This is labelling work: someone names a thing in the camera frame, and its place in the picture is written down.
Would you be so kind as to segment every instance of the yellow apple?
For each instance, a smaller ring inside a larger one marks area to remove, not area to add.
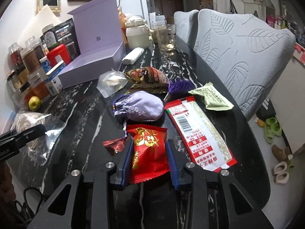
[[[37,111],[40,108],[41,100],[37,96],[33,96],[29,100],[29,108],[32,112]]]

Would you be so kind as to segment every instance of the chair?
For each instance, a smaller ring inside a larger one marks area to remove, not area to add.
[[[295,36],[250,14],[227,15],[203,9],[198,22],[194,50],[250,120],[289,62]]]
[[[175,12],[174,19],[176,35],[181,38],[192,49],[194,48],[197,31],[198,31],[198,10],[190,12]]]

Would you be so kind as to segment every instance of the purple box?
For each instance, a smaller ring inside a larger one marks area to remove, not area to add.
[[[125,55],[116,0],[93,0],[73,11],[80,56],[60,74],[64,88],[119,70]]]

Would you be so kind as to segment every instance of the brown door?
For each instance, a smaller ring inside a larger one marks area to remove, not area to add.
[[[184,11],[183,0],[155,0],[156,14],[173,17],[176,11]]]

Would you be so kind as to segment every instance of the triangular cutout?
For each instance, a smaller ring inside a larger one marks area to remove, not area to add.
[[[71,185],[66,185],[52,204],[48,207],[49,213],[54,213],[58,215],[65,215],[68,198],[71,190]]]
[[[230,186],[230,191],[233,198],[236,214],[241,215],[252,212],[253,210],[252,206],[248,203],[248,201],[241,194],[238,188],[233,183],[230,183],[229,186]]]

